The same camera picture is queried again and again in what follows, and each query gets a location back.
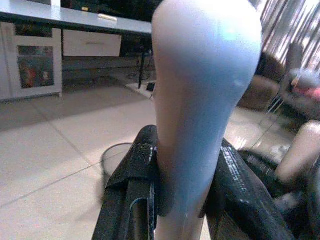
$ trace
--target drawer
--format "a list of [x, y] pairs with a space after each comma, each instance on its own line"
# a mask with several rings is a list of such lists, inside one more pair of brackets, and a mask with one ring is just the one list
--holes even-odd
[[63, 31], [63, 55], [119, 57], [121, 35], [84, 31]]
[[74, 10], [86, 11], [94, 14], [97, 14], [99, 12], [99, 5], [88, 3], [88, 2], [71, 0], [70, 6], [71, 6], [71, 9], [74, 9]]

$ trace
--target cabinet door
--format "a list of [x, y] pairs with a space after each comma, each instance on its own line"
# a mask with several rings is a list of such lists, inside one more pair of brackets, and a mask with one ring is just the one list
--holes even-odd
[[1, 23], [13, 98], [62, 92], [61, 30]]
[[6, 60], [5, 47], [0, 26], [0, 100], [9, 99], [11, 97], [8, 65]]

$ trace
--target tile grout line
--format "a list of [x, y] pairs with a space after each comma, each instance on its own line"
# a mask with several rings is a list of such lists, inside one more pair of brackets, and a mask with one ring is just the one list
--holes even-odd
[[40, 109], [37, 108], [32, 102], [28, 101], [35, 109], [36, 111], [49, 123], [49, 125], [89, 164], [90, 167], [94, 167], [94, 169], [98, 172], [101, 173], [96, 167], [96, 163], [93, 164], [90, 162], [90, 160], [47, 118], [46, 115], [44, 115]]
[[78, 174], [78, 173], [80, 173], [80, 172], [83, 172], [84, 170], [87, 170], [87, 169], [89, 169], [89, 168], [92, 168], [92, 167], [94, 167], [95, 165], [97, 165], [97, 164], [99, 164], [99, 163], [100, 163], [100, 162], [98, 162], [98, 163], [96, 163], [96, 164], [94, 164], [94, 165], [91, 165], [91, 166], [87, 166], [87, 167], [85, 167], [85, 168], [83, 168], [83, 169], [81, 169], [81, 170], [79, 170], [79, 171], [76, 171], [76, 172], [74, 172], [74, 173], [72, 173], [72, 174], [70, 174], [70, 175], [68, 175], [68, 176], [64, 176], [64, 177], [61, 178], [61, 179], [58, 179], [58, 180], [56, 180], [56, 181], [53, 181], [53, 182], [51, 182], [51, 183], [49, 183], [49, 184], [47, 184], [47, 185], [45, 185], [45, 186], [42, 186], [42, 187], [40, 187], [40, 188], [38, 188], [38, 189], [36, 189], [36, 190], [34, 190], [34, 191], [31, 191], [31, 192], [29, 192], [29, 193], [27, 193], [27, 194], [25, 194], [25, 195], [22, 195], [22, 196], [14, 199], [14, 200], [11, 200], [11, 201], [3, 204], [3, 205], [0, 205], [0, 209], [3, 208], [3, 207], [6, 207], [6, 206], [8, 206], [8, 205], [11, 205], [11, 204], [13, 204], [13, 203], [15, 203], [15, 202], [17, 202], [17, 201], [19, 201], [19, 200], [21, 200], [21, 199], [24, 199], [24, 198], [26, 198], [26, 197], [28, 197], [28, 196], [36, 193], [36, 192], [39, 192], [39, 191], [41, 191], [41, 190], [43, 190], [43, 189], [46, 189], [46, 188], [48, 188], [48, 187], [50, 187], [50, 186], [52, 186], [52, 185], [54, 185], [54, 184], [57, 184], [57, 183], [61, 182], [62, 180], [65, 180], [65, 179], [67, 179], [67, 178], [69, 178], [69, 177], [71, 177], [71, 176], [73, 176], [73, 175], [76, 175], [76, 174]]

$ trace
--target desk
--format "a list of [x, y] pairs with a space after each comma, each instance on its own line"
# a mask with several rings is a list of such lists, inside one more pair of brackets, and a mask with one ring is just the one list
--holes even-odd
[[[98, 18], [98, 14], [50, 6], [25, 0], [1, 0], [0, 22], [13, 24], [31, 24], [44, 27], [67, 29], [84, 32], [136, 35], [151, 38], [152, 27], [150, 22], [126, 18], [117, 18], [117, 22]], [[139, 88], [142, 82], [142, 71], [145, 53], [139, 76]]]

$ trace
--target white tile floor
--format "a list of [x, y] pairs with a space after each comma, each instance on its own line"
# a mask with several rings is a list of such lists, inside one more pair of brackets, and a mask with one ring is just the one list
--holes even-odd
[[[262, 137], [268, 123], [259, 126], [261, 117], [237, 108], [226, 139], [265, 152], [291, 144], [293, 135], [279, 136], [279, 127]], [[156, 124], [153, 102], [116, 83], [0, 103], [0, 239], [91, 239], [101, 156], [148, 124]], [[206, 226], [201, 239], [210, 239]]]

